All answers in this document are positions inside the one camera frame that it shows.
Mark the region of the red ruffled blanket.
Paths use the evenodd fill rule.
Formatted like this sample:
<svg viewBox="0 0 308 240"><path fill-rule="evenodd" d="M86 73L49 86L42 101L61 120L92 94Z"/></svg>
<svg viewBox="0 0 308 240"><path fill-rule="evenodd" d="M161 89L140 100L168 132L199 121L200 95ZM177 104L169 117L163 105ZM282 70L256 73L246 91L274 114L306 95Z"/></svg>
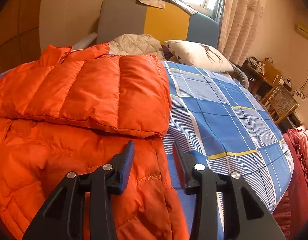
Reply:
<svg viewBox="0 0 308 240"><path fill-rule="evenodd" d="M273 212L286 239L294 239L308 221L308 129L288 129L283 135L294 171L290 184Z"/></svg>

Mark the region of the white deer print pillow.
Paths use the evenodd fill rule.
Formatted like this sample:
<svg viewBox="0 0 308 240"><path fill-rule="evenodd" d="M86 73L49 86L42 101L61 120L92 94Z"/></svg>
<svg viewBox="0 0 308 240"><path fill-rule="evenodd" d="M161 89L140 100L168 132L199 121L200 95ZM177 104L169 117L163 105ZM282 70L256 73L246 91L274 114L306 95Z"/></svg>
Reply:
<svg viewBox="0 0 308 240"><path fill-rule="evenodd" d="M164 44L181 64L216 73L234 70L231 63L212 46L182 40L168 40Z"/></svg>

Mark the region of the beige patterned curtain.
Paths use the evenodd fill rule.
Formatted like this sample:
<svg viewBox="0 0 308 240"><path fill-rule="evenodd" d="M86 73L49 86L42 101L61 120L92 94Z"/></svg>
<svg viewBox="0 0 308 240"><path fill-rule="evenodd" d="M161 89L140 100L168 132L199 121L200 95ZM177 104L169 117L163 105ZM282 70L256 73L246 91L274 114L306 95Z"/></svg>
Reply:
<svg viewBox="0 0 308 240"><path fill-rule="evenodd" d="M218 50L232 63L244 63L265 7L266 0L225 0Z"/></svg>

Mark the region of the grey yellow blue headboard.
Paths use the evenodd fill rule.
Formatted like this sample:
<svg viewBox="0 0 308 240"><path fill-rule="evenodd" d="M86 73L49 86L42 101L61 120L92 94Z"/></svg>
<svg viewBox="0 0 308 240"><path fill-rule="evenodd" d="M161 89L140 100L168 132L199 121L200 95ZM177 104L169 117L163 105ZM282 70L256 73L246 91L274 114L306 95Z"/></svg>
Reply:
<svg viewBox="0 0 308 240"><path fill-rule="evenodd" d="M161 43L184 40L217 48L220 26L200 12L189 15L172 3L160 9L137 0L103 0L96 42L109 42L123 34L149 34Z"/></svg>

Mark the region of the wooden wardrobe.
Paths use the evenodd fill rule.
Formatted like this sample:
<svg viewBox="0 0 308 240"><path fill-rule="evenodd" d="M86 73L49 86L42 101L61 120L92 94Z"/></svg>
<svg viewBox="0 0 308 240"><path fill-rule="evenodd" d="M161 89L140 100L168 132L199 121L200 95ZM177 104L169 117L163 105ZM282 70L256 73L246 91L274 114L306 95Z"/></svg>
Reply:
<svg viewBox="0 0 308 240"><path fill-rule="evenodd" d="M0 74L39 59L41 0L4 0L0 11Z"/></svg>

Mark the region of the blue plaid bed sheet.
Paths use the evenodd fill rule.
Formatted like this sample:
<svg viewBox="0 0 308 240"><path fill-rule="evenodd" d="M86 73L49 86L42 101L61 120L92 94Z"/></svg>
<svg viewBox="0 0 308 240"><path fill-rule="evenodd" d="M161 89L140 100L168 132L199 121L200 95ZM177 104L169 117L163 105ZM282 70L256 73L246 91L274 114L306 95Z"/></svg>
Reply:
<svg viewBox="0 0 308 240"><path fill-rule="evenodd" d="M261 104L230 77L202 68L165 61L171 98L169 128L163 139L172 186L181 204L181 226L173 239L188 239L195 197L177 178L173 146L215 173L237 173L269 212L290 184L294 162L281 131Z"/></svg>

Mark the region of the wooden side table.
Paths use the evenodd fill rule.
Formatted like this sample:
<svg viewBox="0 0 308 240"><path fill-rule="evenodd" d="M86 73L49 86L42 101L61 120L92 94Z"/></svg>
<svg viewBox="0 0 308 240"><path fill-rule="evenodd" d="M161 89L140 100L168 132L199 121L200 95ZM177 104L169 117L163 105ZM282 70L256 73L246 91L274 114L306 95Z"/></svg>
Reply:
<svg viewBox="0 0 308 240"><path fill-rule="evenodd" d="M245 59L241 69L249 78L248 90L253 96L263 97L277 85L282 85L292 92L292 87L283 79L282 72L269 59L254 61L253 57L250 57Z"/></svg>

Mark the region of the grey curved bed rail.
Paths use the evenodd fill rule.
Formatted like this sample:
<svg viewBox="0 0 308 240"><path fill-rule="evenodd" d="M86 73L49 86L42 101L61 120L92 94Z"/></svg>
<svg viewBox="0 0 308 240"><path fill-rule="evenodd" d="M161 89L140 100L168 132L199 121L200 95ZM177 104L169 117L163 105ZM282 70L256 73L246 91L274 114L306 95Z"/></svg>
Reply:
<svg viewBox="0 0 308 240"><path fill-rule="evenodd" d="M80 41L78 41L76 44L72 46L73 50L81 50L89 47L95 40L97 39L97 33L93 32L89 34L88 36L84 37Z"/></svg>

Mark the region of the beige quilted blanket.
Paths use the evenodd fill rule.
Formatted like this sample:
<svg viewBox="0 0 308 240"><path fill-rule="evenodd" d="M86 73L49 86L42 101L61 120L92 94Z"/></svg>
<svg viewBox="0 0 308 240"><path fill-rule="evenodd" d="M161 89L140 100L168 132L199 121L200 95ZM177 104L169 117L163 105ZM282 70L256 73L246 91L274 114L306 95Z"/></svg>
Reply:
<svg viewBox="0 0 308 240"><path fill-rule="evenodd" d="M123 34L108 44L109 53L113 55L155 55L165 60L161 43L149 34Z"/></svg>

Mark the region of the rattan wooden chair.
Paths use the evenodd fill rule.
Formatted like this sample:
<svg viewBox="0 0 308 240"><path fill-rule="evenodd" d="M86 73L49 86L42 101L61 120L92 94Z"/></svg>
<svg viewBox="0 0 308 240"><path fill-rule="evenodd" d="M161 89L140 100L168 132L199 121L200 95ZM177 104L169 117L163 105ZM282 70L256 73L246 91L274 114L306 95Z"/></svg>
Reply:
<svg viewBox="0 0 308 240"><path fill-rule="evenodd" d="M285 118L287 118L299 107L297 100L282 85L273 87L260 100L260 103L264 107L266 105L270 106L268 113L276 125L279 125Z"/></svg>

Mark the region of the orange puffer jacket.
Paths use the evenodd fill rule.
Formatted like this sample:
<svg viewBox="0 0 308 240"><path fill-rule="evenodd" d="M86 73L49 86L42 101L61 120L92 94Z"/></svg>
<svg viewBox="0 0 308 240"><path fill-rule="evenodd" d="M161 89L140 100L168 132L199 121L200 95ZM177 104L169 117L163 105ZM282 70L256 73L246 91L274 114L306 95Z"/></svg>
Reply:
<svg viewBox="0 0 308 240"><path fill-rule="evenodd" d="M0 219L21 239L70 171L93 172L129 140L127 189L112 198L118 239L188 239L171 185L163 137L171 99L154 55L47 46L36 61L0 77Z"/></svg>

